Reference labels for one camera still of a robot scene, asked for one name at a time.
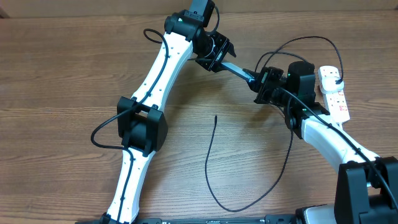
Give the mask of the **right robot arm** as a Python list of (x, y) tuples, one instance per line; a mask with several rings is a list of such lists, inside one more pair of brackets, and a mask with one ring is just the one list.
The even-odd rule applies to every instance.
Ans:
[(336, 67), (298, 61), (287, 72), (244, 69), (243, 78), (255, 103), (283, 107), (287, 127), (338, 174), (334, 203), (299, 208), (292, 222), (397, 223), (397, 159), (378, 156), (342, 129), (349, 118)]

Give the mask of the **blue screen smartphone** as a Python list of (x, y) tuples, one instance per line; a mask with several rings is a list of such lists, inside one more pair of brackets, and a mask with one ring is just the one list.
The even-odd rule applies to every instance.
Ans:
[(255, 80), (252, 75), (245, 72), (242, 68), (240, 68), (239, 66), (237, 66), (231, 62), (222, 62), (220, 64), (220, 67), (222, 68), (222, 70), (227, 70), (227, 71), (237, 75), (239, 78), (242, 78), (244, 81), (246, 81), (248, 83), (251, 83)]

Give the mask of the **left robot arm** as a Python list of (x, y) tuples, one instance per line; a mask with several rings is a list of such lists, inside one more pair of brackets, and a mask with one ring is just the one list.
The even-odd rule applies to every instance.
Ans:
[(194, 61), (205, 70), (220, 72), (226, 68), (224, 56), (235, 54), (228, 38), (216, 29), (205, 30), (217, 11), (213, 1), (193, 1), (189, 9), (167, 17), (161, 48), (144, 82), (130, 98), (120, 98), (116, 116), (100, 125), (118, 122), (123, 163), (113, 202), (99, 223), (133, 223), (137, 218), (149, 162), (168, 133), (165, 104), (184, 64), (196, 55)]

